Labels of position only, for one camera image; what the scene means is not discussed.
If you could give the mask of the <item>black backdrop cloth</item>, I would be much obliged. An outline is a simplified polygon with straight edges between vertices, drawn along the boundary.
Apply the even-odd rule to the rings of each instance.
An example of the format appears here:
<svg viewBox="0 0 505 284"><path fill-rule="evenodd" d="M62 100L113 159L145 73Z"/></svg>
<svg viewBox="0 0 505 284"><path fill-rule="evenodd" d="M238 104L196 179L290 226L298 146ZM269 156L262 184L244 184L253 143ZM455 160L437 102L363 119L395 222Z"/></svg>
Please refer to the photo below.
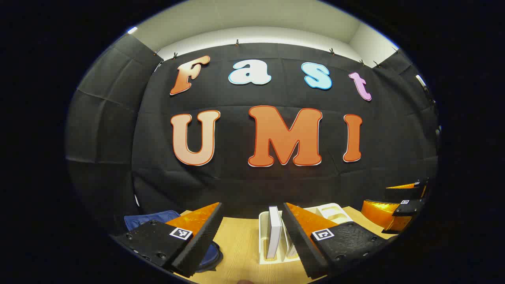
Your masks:
<svg viewBox="0 0 505 284"><path fill-rule="evenodd" d="M386 187L436 176L439 128L419 71L395 52L378 67L279 43L223 45L162 60L133 36L91 65L69 108L65 157L85 208L112 234L124 216L222 202L226 217L271 205L361 210ZM322 162L252 167L255 120L270 105L290 127L321 111Z"/></svg>

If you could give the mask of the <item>blue schoolbag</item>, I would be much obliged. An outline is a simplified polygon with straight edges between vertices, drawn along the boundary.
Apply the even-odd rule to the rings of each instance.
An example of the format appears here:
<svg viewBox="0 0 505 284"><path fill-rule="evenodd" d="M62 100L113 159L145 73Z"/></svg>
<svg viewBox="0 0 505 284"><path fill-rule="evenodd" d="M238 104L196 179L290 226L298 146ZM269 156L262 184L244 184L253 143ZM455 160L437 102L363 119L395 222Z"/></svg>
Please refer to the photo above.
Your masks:
<svg viewBox="0 0 505 284"><path fill-rule="evenodd" d="M179 213L173 210L166 210L153 214L124 216L124 222L128 231L131 231L150 220L166 223L178 217L180 217ZM222 259L223 254L220 251L220 246L213 241L196 272L216 271L216 267L221 263Z"/></svg>

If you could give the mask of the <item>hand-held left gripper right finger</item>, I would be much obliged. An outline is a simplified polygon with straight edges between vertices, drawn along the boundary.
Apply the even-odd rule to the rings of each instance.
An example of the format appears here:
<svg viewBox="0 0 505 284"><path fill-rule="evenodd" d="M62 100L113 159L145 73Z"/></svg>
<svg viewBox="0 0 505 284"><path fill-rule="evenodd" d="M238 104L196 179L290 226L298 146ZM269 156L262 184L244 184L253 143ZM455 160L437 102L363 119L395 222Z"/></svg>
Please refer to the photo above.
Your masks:
<svg viewBox="0 0 505 284"><path fill-rule="evenodd" d="M354 221L337 224L296 205L283 206L282 219L312 279L344 273L390 244Z"/></svg>

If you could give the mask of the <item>cream plastic bookshelf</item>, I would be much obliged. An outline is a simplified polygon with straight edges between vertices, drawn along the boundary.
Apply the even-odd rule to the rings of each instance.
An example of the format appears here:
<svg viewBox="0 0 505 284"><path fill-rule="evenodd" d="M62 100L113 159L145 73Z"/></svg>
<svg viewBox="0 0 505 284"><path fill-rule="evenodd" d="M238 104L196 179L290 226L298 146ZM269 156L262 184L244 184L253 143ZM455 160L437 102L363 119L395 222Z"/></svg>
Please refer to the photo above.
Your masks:
<svg viewBox="0 0 505 284"><path fill-rule="evenodd" d="M308 210L309 212L312 212L320 217L328 219L337 224L352 221L352 218L336 203L329 203L320 206L305 208L305 210ZM282 229L281 231L276 257L274 259L266 259L267 243L269 239L267 235L268 222L269 222L269 211L260 213L258 216L258 253L259 253L258 264L265 265L265 264L299 261L300 258L290 261L284 260L287 247L284 229Z"/></svg>

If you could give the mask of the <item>blue cover book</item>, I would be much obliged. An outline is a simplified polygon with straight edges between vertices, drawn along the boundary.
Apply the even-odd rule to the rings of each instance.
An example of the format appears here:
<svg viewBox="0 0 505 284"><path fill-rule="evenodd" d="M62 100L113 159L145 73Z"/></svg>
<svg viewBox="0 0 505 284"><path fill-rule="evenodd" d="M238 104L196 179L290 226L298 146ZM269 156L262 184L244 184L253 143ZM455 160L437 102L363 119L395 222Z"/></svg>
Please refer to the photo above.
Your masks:
<svg viewBox="0 0 505 284"><path fill-rule="evenodd" d="M267 243L266 259L276 257L282 231L282 219L277 206L269 206L269 222L267 223Z"/></svg>

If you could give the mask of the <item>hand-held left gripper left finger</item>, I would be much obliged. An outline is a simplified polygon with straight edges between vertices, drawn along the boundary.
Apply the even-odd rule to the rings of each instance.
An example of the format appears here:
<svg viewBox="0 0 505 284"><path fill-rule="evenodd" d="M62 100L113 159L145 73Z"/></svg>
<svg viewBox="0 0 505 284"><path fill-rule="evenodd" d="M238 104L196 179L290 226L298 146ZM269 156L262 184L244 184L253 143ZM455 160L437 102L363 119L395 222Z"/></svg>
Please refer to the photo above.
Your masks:
<svg viewBox="0 0 505 284"><path fill-rule="evenodd" d="M216 202L168 222L150 219L112 239L157 269L193 276L213 242L223 219Z"/></svg>

